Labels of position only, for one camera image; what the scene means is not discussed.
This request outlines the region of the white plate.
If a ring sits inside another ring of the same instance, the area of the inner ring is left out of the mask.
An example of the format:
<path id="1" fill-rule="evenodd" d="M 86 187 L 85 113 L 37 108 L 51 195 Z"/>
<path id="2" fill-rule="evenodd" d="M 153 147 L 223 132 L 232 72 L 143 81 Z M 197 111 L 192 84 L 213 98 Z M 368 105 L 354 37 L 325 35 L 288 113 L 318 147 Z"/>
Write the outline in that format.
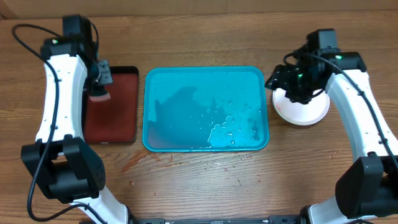
<path id="1" fill-rule="evenodd" d="M 321 121 L 330 107 L 330 98 L 323 91 L 308 104 L 292 103 L 285 97 L 285 90 L 272 93 L 272 103 L 278 115 L 284 120 L 299 126 L 310 126 Z"/>

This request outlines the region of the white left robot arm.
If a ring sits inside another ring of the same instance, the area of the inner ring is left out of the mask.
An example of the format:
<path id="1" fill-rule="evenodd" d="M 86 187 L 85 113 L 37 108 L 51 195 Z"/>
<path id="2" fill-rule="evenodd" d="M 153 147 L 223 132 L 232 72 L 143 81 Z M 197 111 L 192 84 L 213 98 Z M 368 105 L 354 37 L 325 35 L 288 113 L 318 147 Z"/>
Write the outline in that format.
<path id="1" fill-rule="evenodd" d="M 84 140 L 83 97 L 109 98 L 109 63 L 98 59 L 96 26 L 81 15 L 64 16 L 63 32 L 44 41 L 36 56 L 46 76 L 44 112 L 35 142 L 21 149 L 31 189 L 79 208 L 93 223 L 135 223 L 130 209 L 106 186 L 104 164 Z"/>

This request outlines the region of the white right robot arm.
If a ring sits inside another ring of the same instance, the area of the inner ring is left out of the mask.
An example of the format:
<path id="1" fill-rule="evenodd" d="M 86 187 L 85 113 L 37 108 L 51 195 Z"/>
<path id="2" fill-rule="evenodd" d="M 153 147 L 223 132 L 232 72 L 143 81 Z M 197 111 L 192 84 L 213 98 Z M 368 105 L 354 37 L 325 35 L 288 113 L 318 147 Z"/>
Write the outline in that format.
<path id="1" fill-rule="evenodd" d="M 318 29 L 294 50 L 295 63 L 275 67 L 266 88 L 276 112 L 299 126 L 319 122 L 330 103 L 351 144 L 353 164 L 328 200 L 303 207 L 289 223 L 370 223 L 397 213 L 397 138 L 371 90 L 357 52 L 342 52 L 334 29 Z"/>

